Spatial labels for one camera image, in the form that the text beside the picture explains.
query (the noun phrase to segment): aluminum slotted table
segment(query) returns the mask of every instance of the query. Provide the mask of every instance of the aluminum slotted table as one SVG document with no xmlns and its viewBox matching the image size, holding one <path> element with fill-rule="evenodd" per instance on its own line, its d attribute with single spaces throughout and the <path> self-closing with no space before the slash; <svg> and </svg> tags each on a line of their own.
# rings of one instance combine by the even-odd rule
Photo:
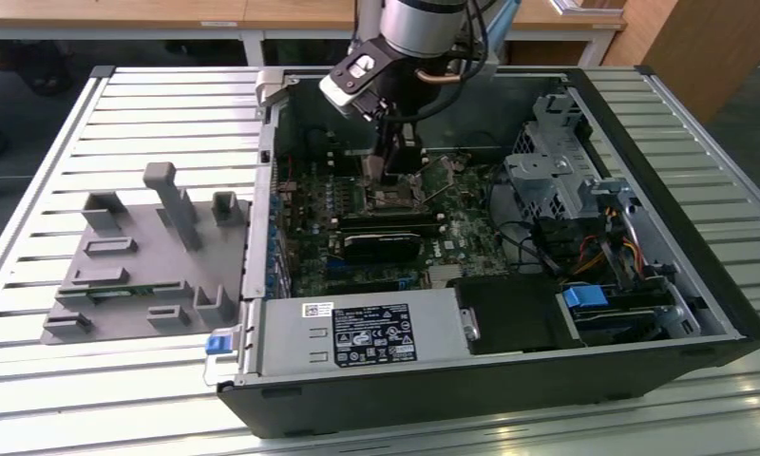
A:
<svg viewBox="0 0 760 456">
<path fill-rule="evenodd" d="M 89 79 L 0 237 L 0 454 L 760 450 L 760 351 L 636 400 L 263 441 L 203 383 L 205 335 L 41 346 L 89 191 L 118 190 L 127 204 L 153 202 L 141 172 L 149 162 L 170 161 L 193 200 L 221 189 L 250 198 L 261 130 L 255 75 L 245 67 L 115 68 Z M 654 77 L 632 68 L 588 75 L 760 312 L 758 190 Z M 601 142 L 594 146 L 618 175 L 612 154 Z"/>
</svg>

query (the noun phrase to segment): wooden table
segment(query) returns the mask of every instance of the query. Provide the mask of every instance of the wooden table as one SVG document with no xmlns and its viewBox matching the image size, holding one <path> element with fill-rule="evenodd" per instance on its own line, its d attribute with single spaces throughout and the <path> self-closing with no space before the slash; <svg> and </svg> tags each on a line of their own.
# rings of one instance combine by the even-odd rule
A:
<svg viewBox="0 0 760 456">
<path fill-rule="evenodd" d="M 0 0 L 0 39 L 238 39 L 262 66 L 262 41 L 347 39 L 351 0 Z M 598 65 L 624 21 L 561 16 L 522 0 L 508 41 L 585 42 L 580 65 Z"/>
<path fill-rule="evenodd" d="M 262 41 L 274 39 L 347 39 L 351 0 L 246 0 L 241 39 L 249 65 L 262 55 Z M 548 0 L 522 0 L 506 41 L 586 42 L 578 65 L 597 66 L 624 21 L 613 16 L 562 16 Z"/>
<path fill-rule="evenodd" d="M 0 39 L 239 39 L 246 0 L 0 0 Z"/>
</svg>

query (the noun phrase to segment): blue tab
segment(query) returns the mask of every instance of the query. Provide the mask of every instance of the blue tab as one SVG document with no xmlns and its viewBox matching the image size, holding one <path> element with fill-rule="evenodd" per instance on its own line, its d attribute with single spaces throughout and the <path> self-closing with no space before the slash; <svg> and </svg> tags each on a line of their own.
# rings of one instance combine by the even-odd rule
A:
<svg viewBox="0 0 760 456">
<path fill-rule="evenodd" d="M 568 307 L 596 307 L 606 306 L 608 299 L 598 285 L 582 285 L 570 287 L 562 292 Z"/>
<path fill-rule="evenodd" d="M 205 342 L 205 354 L 225 354 L 233 352 L 233 335 L 210 335 Z"/>
</svg>

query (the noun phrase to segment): green circuit board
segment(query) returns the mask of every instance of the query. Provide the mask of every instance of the green circuit board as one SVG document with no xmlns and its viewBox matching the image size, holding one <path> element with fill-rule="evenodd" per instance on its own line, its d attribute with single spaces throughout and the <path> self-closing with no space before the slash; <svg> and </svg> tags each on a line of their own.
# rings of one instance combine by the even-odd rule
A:
<svg viewBox="0 0 760 456">
<path fill-rule="evenodd" d="M 436 236 L 422 237 L 415 260 L 403 263 L 359 266 L 345 263 L 337 255 L 342 233 L 331 225 L 331 219 L 363 213 L 366 204 L 379 202 L 366 199 L 361 177 L 333 176 L 319 163 L 295 171 L 297 179 L 279 186 L 285 190 L 281 196 L 293 296 L 428 289 L 433 287 L 428 275 L 432 266 L 456 265 L 461 276 L 506 273 L 506 258 L 494 241 L 481 202 L 490 167 L 464 167 L 460 159 L 453 153 L 430 154 L 430 164 L 417 174 L 422 206 L 430 213 L 441 214 L 442 228 Z M 394 197 L 387 198 L 382 201 L 393 209 Z"/>
</svg>

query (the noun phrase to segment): power supply label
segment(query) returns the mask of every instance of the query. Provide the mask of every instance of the power supply label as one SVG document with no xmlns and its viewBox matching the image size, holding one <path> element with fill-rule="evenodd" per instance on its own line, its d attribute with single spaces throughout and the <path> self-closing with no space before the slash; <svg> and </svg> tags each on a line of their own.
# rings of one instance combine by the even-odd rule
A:
<svg viewBox="0 0 760 456">
<path fill-rule="evenodd" d="M 417 361 L 407 304 L 333 309 L 331 328 L 339 368 Z"/>
</svg>

